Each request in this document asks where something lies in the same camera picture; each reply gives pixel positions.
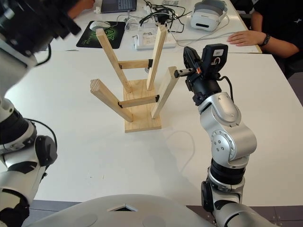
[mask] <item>vr headset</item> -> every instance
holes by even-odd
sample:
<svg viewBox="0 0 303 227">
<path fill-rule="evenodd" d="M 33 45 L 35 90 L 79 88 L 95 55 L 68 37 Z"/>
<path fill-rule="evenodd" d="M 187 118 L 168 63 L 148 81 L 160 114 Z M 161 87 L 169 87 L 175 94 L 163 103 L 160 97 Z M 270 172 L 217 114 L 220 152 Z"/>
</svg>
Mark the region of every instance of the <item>vr headset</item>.
<svg viewBox="0 0 303 227">
<path fill-rule="evenodd" d="M 195 4 L 190 25 L 196 29 L 214 31 L 227 13 L 227 7 L 221 0 L 203 0 Z"/>
</svg>

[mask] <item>gray floor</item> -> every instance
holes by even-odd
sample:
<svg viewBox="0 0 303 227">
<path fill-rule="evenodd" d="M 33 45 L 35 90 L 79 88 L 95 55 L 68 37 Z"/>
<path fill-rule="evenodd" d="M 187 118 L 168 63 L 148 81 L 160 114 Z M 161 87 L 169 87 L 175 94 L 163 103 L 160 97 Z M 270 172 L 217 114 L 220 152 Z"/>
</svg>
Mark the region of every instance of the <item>gray floor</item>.
<svg viewBox="0 0 303 227">
<path fill-rule="evenodd" d="M 294 74 L 288 82 L 303 105 L 303 72 Z"/>
<path fill-rule="evenodd" d="M 23 227 L 45 218 L 58 211 L 76 205 L 78 202 L 62 201 L 42 201 L 35 200 L 30 207 L 30 215 L 24 222 Z M 206 212 L 201 206 L 187 206 L 196 214 L 214 224 L 212 215 Z M 303 206 L 284 206 L 284 207 L 252 207 L 257 213 L 265 217 L 270 222 L 284 227 L 303 226 Z"/>
</svg>

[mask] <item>wristwatch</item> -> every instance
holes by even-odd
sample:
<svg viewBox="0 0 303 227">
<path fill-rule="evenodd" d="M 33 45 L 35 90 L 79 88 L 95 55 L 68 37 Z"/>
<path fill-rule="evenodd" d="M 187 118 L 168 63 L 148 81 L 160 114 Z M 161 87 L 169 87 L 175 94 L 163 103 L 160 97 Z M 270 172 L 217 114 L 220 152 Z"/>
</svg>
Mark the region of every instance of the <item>wristwatch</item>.
<svg viewBox="0 0 303 227">
<path fill-rule="evenodd" d="M 270 37 L 271 37 L 270 34 L 266 34 L 266 37 L 265 37 L 263 43 L 261 45 L 259 45 L 259 46 L 266 45 L 269 42 Z"/>
</svg>

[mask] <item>white table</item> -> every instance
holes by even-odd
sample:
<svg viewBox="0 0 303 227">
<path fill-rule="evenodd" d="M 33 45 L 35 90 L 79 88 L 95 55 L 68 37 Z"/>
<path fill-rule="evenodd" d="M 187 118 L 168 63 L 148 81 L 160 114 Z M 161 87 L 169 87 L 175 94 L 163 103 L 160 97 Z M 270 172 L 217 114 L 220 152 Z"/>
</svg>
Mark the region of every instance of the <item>white table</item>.
<svg viewBox="0 0 303 227">
<path fill-rule="evenodd" d="M 154 0 L 152 1 L 156 4 L 161 4 L 162 0 Z M 183 6 L 186 8 L 186 12 L 189 12 L 193 9 L 194 4 L 198 2 L 197 0 L 179 0 L 179 5 Z M 219 36 L 223 35 L 226 33 L 232 33 L 232 32 L 237 32 L 237 31 L 243 31 L 247 30 L 245 27 L 243 21 L 241 20 L 239 14 L 231 4 L 230 0 L 225 0 L 228 8 L 227 15 L 230 18 L 229 24 L 215 32 L 213 35 L 209 37 L 214 37 L 214 36 Z M 131 15 L 133 16 L 138 16 L 138 17 L 144 17 L 147 15 L 146 11 L 143 9 L 144 6 L 144 1 L 143 0 L 138 0 L 138 5 L 137 5 L 137 11 L 136 12 L 131 12 Z M 181 14 L 182 9 L 176 8 L 176 13 Z M 76 47 L 77 42 L 79 41 L 80 37 L 82 36 L 85 28 L 87 27 L 88 23 L 92 20 L 107 20 L 107 21 L 116 21 L 117 17 L 121 14 L 127 15 L 127 13 L 107 13 L 107 14 L 94 14 L 93 10 L 86 10 L 82 12 L 76 19 L 75 22 L 81 27 L 82 32 L 80 32 L 77 36 L 69 35 L 64 41 L 59 39 L 59 40 L 53 40 L 51 45 L 52 49 L 55 51 L 65 51 L 65 50 L 80 50 L 80 51 L 99 51 L 97 48 L 79 48 Z M 127 16 L 123 17 L 121 16 L 119 18 L 119 21 L 122 21 L 124 18 L 127 18 Z M 200 29 L 193 29 L 190 26 L 190 14 L 187 15 L 186 17 L 181 18 L 182 23 L 185 24 L 184 32 L 179 34 L 176 33 L 174 34 L 175 38 L 178 40 L 184 40 L 184 39 L 198 39 L 204 35 L 210 34 L 207 31 L 200 30 Z M 222 26 L 224 26 L 227 23 L 227 18 L 224 18 L 221 24 L 219 25 L 218 29 Z M 178 21 L 174 22 L 172 30 L 181 30 L 181 26 L 178 27 L 180 24 Z M 144 29 L 144 32 L 152 32 L 155 34 L 157 32 L 157 29 Z M 131 30 L 126 31 L 124 33 L 120 49 L 125 50 L 125 51 L 132 51 L 136 52 L 134 48 L 134 35 L 137 35 L 137 26 L 133 26 Z M 209 39 L 209 40 L 203 40 L 203 41 L 198 41 L 190 44 L 189 46 L 197 49 L 199 52 L 202 52 L 202 49 L 207 45 L 207 44 L 216 44 L 216 43 L 223 43 L 227 44 L 229 46 L 229 52 L 232 53 L 261 53 L 261 50 L 258 46 L 245 46 L 245 47 L 238 47 L 235 45 L 231 45 L 228 42 L 226 42 L 227 37 L 231 35 L 225 35 L 220 38 L 216 39 Z M 177 46 L 173 49 L 164 49 L 164 52 L 183 52 L 183 47 Z"/>
<path fill-rule="evenodd" d="M 124 58 L 123 51 L 116 53 L 120 60 L 146 58 L 144 52 Z M 184 68 L 182 54 L 163 53 L 156 87 L 169 62 Z M 125 72 L 128 79 L 147 77 L 144 69 Z M 229 54 L 221 73 L 232 81 L 242 119 L 258 140 L 245 173 L 243 203 L 302 205 L 303 108 L 287 80 L 271 55 Z M 184 78 L 160 114 L 162 130 L 127 134 L 123 119 L 90 93 L 89 82 L 96 78 L 122 99 L 122 85 L 102 51 L 54 52 L 48 64 L 33 69 L 7 93 L 24 117 L 43 121 L 57 135 L 59 157 L 36 199 L 86 201 L 144 193 L 201 205 L 211 143 Z M 220 85 L 229 91 L 226 82 Z"/>
</svg>

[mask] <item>computer mouse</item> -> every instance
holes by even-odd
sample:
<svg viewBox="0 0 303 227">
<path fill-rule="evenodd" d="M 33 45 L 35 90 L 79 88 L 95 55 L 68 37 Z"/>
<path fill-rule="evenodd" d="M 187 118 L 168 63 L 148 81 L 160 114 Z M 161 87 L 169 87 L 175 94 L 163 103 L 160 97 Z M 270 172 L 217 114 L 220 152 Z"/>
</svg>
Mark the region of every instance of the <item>computer mouse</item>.
<svg viewBox="0 0 303 227">
<path fill-rule="evenodd" d="M 94 21 L 93 23 L 90 24 L 89 28 L 90 30 L 95 32 L 98 28 L 107 29 L 110 26 L 111 26 L 110 23 L 106 21 Z"/>
</svg>

